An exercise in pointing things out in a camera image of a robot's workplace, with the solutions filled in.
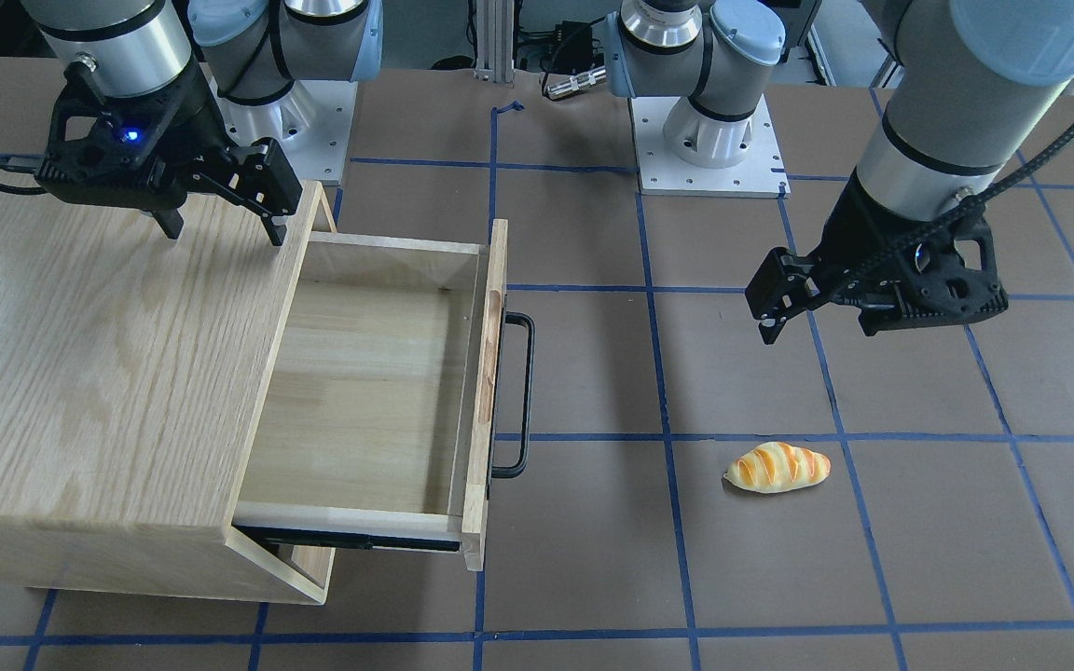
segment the bread roll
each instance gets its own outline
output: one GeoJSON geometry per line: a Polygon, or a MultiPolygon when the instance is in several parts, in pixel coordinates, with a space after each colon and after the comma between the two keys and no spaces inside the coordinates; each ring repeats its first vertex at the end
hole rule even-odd
{"type": "Polygon", "coordinates": [[[788,442],[761,442],[731,463],[724,479],[741,490],[775,494],[819,484],[831,472],[826,455],[788,442]]]}

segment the handle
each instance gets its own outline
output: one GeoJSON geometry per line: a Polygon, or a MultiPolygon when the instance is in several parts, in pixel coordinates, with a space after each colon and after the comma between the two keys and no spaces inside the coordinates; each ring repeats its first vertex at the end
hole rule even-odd
{"type": "Polygon", "coordinates": [[[513,326],[524,326],[528,332],[528,351],[525,355],[525,399],[524,407],[520,411],[520,455],[512,466],[491,467],[491,477],[499,480],[510,480],[520,476],[528,465],[528,418],[533,415],[533,391],[534,391],[534,320],[528,315],[520,311],[506,311],[504,323],[511,323],[513,326]]]}

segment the wooden drawer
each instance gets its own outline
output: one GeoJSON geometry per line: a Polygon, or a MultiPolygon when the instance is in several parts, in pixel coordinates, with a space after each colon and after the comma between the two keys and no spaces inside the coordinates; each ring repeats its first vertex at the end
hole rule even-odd
{"type": "Polygon", "coordinates": [[[491,246],[310,235],[240,530],[482,569],[507,238],[505,221],[491,246]]]}

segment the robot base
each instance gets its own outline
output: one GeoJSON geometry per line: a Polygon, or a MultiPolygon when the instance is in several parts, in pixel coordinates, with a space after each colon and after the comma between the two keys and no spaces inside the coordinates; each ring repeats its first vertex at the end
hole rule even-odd
{"type": "Polygon", "coordinates": [[[788,194],[777,133],[761,97],[753,112],[753,142],[745,158],[729,169],[703,169],[679,159],[661,129],[677,98],[634,98],[633,135],[640,166],[640,191],[661,195],[724,195],[734,199],[777,199],[788,194]]]}
{"type": "MultiPolygon", "coordinates": [[[[340,187],[346,170],[347,145],[350,144],[350,127],[354,122],[354,99],[359,85],[354,82],[301,82],[320,107],[317,118],[311,119],[306,131],[291,137],[281,138],[280,147],[289,158],[289,164],[300,179],[311,179],[325,187],[340,187]]],[[[222,118],[228,107],[222,103],[222,118]]],[[[227,128],[235,128],[234,119],[226,118],[227,128]]],[[[237,133],[231,135],[236,142],[244,141],[237,133]]]]}

